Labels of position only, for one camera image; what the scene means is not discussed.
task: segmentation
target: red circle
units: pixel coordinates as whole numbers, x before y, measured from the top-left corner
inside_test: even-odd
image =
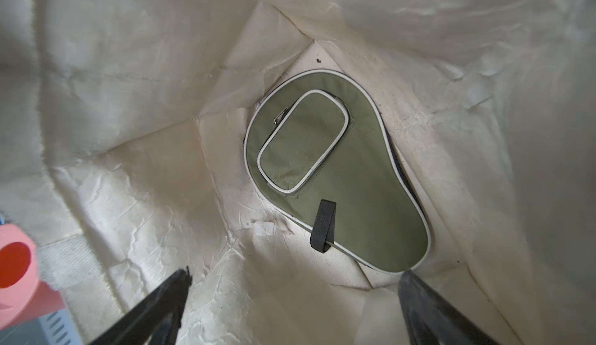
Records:
[[[0,288],[8,288],[21,280],[31,263],[31,251],[25,243],[16,242],[0,249]]]

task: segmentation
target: black fabric loop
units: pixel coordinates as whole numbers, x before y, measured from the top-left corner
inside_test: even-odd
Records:
[[[315,223],[310,233],[310,246],[317,251],[327,252],[330,244],[333,244],[335,229],[335,208],[336,203],[329,200],[321,200]]]

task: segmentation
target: white piping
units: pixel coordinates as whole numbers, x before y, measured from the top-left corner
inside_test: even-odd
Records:
[[[335,140],[333,140],[332,144],[325,150],[325,152],[323,153],[323,155],[321,155],[317,159],[317,161],[315,162],[315,164],[313,164],[313,166],[306,172],[305,176],[302,177],[302,179],[300,180],[300,182],[298,182],[298,184],[295,185],[294,187],[292,187],[291,189],[283,189],[283,188],[279,187],[278,185],[276,185],[264,173],[263,168],[261,167],[261,164],[260,164],[261,155],[263,155],[264,149],[267,148],[267,146],[269,145],[269,143],[273,140],[273,137],[275,137],[275,135],[279,132],[279,129],[281,129],[281,127],[284,125],[284,123],[286,122],[286,120],[288,119],[288,117],[290,117],[290,115],[292,114],[292,112],[294,112],[294,110],[296,109],[296,107],[298,107],[298,104],[300,102],[302,102],[304,100],[304,98],[306,98],[307,96],[309,96],[311,94],[321,94],[325,98],[329,99],[331,102],[335,103],[335,105],[337,105],[339,107],[339,109],[343,113],[343,117],[344,117],[343,127],[341,128],[341,131],[339,132],[339,134],[337,135],[337,137],[335,138]],[[328,93],[324,92],[323,90],[319,90],[319,89],[313,89],[313,90],[307,91],[306,93],[304,93],[296,101],[296,103],[294,103],[294,105],[288,111],[288,113],[286,114],[286,116],[284,117],[284,119],[281,120],[281,122],[279,123],[279,125],[277,126],[277,128],[275,128],[275,130],[273,131],[273,133],[271,134],[271,136],[269,137],[269,139],[267,139],[267,141],[264,143],[263,147],[259,151],[259,155],[257,156],[257,167],[259,167],[260,173],[263,175],[263,177],[267,181],[267,183],[270,184],[277,191],[283,192],[283,193],[292,193],[292,192],[295,192],[296,190],[298,190],[306,182],[306,180],[310,177],[310,175],[312,175],[312,173],[315,170],[317,170],[317,168],[319,167],[319,165],[321,165],[321,163],[323,162],[323,160],[325,159],[325,157],[327,157],[327,155],[329,155],[329,152],[332,151],[333,147],[335,147],[337,145],[339,139],[341,138],[341,136],[343,136],[343,133],[346,132],[348,121],[349,121],[349,116],[347,114],[346,108],[343,105],[341,105],[341,103],[339,103],[339,101],[336,98],[332,97]]]
[[[426,235],[427,235],[427,239],[428,239],[428,244],[426,247],[426,252],[424,253],[424,255],[422,256],[422,258],[420,259],[420,261],[418,261],[416,263],[416,265],[410,267],[410,269],[414,270],[417,267],[420,266],[420,264],[426,259],[426,257],[428,256],[428,252],[430,252],[430,247],[431,247],[431,243],[432,243],[432,239],[430,237],[430,230],[428,229],[428,223],[426,221],[426,217],[424,216],[424,214],[422,213],[422,211],[420,210],[420,207],[418,206],[418,202],[416,200],[414,200],[413,195],[409,192],[408,187],[404,184],[404,180],[402,179],[401,175],[399,175],[399,171],[398,168],[396,167],[395,161],[393,159],[393,155],[391,153],[391,146],[389,145],[389,138],[387,137],[387,132],[384,129],[384,125],[383,125],[383,120],[381,119],[381,114],[378,112],[377,110],[377,106],[375,105],[375,103],[373,102],[373,99],[368,95],[368,93],[366,92],[366,90],[364,90],[358,83],[356,83],[356,81],[350,79],[348,76],[346,76],[343,73],[339,73],[336,71],[332,71],[332,70],[310,70],[310,71],[306,71],[306,72],[302,72],[300,74],[295,75],[294,77],[286,80],[285,82],[281,83],[277,88],[275,88],[258,106],[257,110],[255,111],[255,114],[253,115],[253,117],[250,119],[250,124],[248,129],[246,130],[246,136],[244,137],[244,166],[246,167],[246,171],[249,174],[250,180],[251,182],[253,182],[253,185],[255,185],[255,187],[257,188],[257,192],[263,196],[267,201],[269,201],[271,203],[271,205],[276,208],[279,212],[281,212],[283,215],[285,215],[286,217],[288,217],[289,219],[291,219],[292,221],[302,225],[302,227],[306,228],[307,230],[312,231],[312,227],[307,225],[306,223],[300,221],[299,219],[293,217],[292,215],[289,215],[287,212],[285,212],[283,209],[280,209],[279,207],[277,207],[275,204],[273,204],[269,199],[267,199],[267,197],[265,197],[263,195],[262,192],[260,192],[259,187],[257,186],[257,184],[255,183],[254,178],[250,175],[250,170],[249,170],[249,163],[248,160],[246,158],[246,143],[248,142],[248,138],[249,138],[249,132],[250,132],[250,127],[253,124],[253,121],[255,120],[255,117],[257,116],[257,114],[259,113],[261,107],[263,107],[264,103],[271,98],[275,93],[278,92],[279,89],[283,88],[285,85],[287,85],[289,82],[294,81],[296,79],[298,79],[299,77],[302,76],[306,76],[308,74],[312,74],[312,73],[329,73],[329,74],[334,74],[336,76],[341,77],[342,79],[345,79],[347,81],[349,81],[351,84],[353,84],[362,94],[364,94],[364,96],[367,97],[368,102],[371,104],[375,114],[377,115],[377,120],[378,123],[380,125],[380,127],[382,128],[381,131],[383,133],[383,139],[385,140],[385,146],[387,148],[387,153],[389,155],[389,161],[391,161],[391,165],[393,166],[393,171],[395,172],[395,176],[399,179],[399,183],[402,185],[402,187],[405,189],[406,193],[408,194],[408,196],[410,197],[410,200],[412,200],[412,203],[414,204],[414,207],[416,207],[416,210],[418,211],[418,214],[420,215],[420,217],[422,218],[422,222],[424,223],[424,228],[426,229]],[[342,252],[352,256],[356,261],[359,261],[361,263],[363,263],[364,265],[372,268],[373,270],[379,271],[379,272],[383,272],[385,274],[390,274],[390,275],[398,275],[403,273],[403,271],[400,272],[389,272],[389,271],[385,271],[385,270],[381,270],[378,267],[370,264],[369,262],[366,262],[365,260],[363,260],[362,258],[356,256],[353,252],[350,252],[348,249],[346,249],[344,246],[342,246],[341,244],[337,243],[337,242],[333,242],[333,246],[338,248],[339,250],[341,250]]]

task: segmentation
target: green fabric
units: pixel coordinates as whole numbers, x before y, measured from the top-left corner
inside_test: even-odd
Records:
[[[350,124],[308,181],[284,195],[260,174],[257,155],[275,128],[273,119],[311,89],[339,98]],[[374,267],[400,272],[422,259],[428,238],[393,170],[382,129],[368,99],[352,83],[334,74],[312,73],[288,83],[261,106],[245,142],[246,158],[250,176],[274,205],[312,226],[320,200],[336,202],[335,242]]]
[[[329,98],[320,93],[307,95],[288,112],[263,150],[261,169],[278,187],[294,188],[332,145],[345,121],[343,112]]]

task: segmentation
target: pink object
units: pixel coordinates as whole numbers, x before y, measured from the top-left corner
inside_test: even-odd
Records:
[[[0,329],[64,308],[39,280],[35,244],[15,225],[0,225]]]

